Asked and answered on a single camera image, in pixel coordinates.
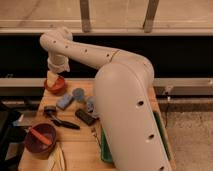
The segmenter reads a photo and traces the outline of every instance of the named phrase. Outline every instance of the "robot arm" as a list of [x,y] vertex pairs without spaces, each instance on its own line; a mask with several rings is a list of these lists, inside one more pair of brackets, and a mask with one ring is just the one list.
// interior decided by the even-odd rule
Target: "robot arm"
[[147,95],[154,70],[145,57],[73,42],[66,28],[44,33],[40,43],[55,73],[69,71],[68,58],[99,70],[95,107],[119,171],[171,170]]

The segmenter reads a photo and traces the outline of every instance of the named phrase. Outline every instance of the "black wall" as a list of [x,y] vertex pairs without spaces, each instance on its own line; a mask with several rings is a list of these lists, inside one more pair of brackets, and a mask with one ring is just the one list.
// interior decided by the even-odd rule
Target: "black wall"
[[[125,49],[146,56],[156,77],[213,77],[213,36],[74,36],[74,41]],[[0,77],[46,77],[47,53],[39,36],[0,37]],[[70,61],[66,77],[97,72]]]

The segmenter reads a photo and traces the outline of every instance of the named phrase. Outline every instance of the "orange bowl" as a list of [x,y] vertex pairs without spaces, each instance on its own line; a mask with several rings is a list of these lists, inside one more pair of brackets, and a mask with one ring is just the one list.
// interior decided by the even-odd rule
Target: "orange bowl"
[[40,134],[50,139],[52,141],[52,144],[49,146],[43,144],[29,131],[24,140],[25,147],[35,157],[40,159],[46,159],[55,146],[57,139],[56,130],[54,126],[48,123],[41,123],[34,126],[33,128]]
[[49,92],[53,94],[57,94],[60,91],[64,90],[66,88],[66,83],[64,80],[64,77],[59,76],[58,79],[56,80],[55,84],[52,87],[49,87],[47,85],[47,79],[44,81],[44,87],[47,89]]

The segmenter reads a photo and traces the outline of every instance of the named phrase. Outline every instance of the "green tray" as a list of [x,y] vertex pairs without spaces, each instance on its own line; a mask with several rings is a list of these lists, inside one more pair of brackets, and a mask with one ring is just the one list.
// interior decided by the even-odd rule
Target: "green tray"
[[[161,136],[167,157],[170,160],[171,156],[170,156],[169,148],[168,148],[166,138],[165,138],[165,135],[164,135],[164,132],[163,132],[163,127],[162,127],[162,123],[161,123],[161,120],[160,120],[160,116],[156,111],[153,111],[153,115],[155,117],[155,121],[156,121],[156,124],[158,126],[158,130],[159,130],[159,133],[160,133],[160,136]],[[109,146],[107,144],[107,140],[106,140],[103,129],[101,130],[101,160],[103,160],[106,163],[113,163],[112,155],[111,155],[111,152],[109,150]]]

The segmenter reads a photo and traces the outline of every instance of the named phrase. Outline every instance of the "wooden table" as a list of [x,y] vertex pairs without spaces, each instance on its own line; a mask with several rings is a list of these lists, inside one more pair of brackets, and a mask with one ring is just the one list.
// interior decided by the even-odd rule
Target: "wooden table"
[[[92,96],[93,81],[90,80],[75,80],[68,81],[68,92],[72,92],[73,89],[81,87],[85,90],[86,97]],[[43,108],[46,105],[55,105],[56,101],[61,96],[56,96],[48,91],[44,92],[41,100],[37,115],[34,120],[34,124],[41,122],[51,121],[43,116]],[[153,89],[149,90],[149,99],[153,110],[160,110],[156,101],[155,93]],[[80,125],[80,130],[72,130],[63,127],[56,127],[58,140],[60,141],[64,157],[66,161],[67,171],[115,171],[115,167],[112,164],[104,163],[100,158],[100,148],[96,142],[95,137],[91,133],[91,128],[95,127],[100,138],[100,123],[96,122],[92,126],[87,126],[74,116],[74,112],[78,108],[84,108],[83,104],[74,102],[65,111],[58,109],[58,117],[60,119],[71,121]],[[22,159],[19,164],[20,171],[43,171],[47,165],[47,160],[40,160],[33,157],[26,149],[24,150]],[[175,170],[174,158],[172,155],[171,165]]]

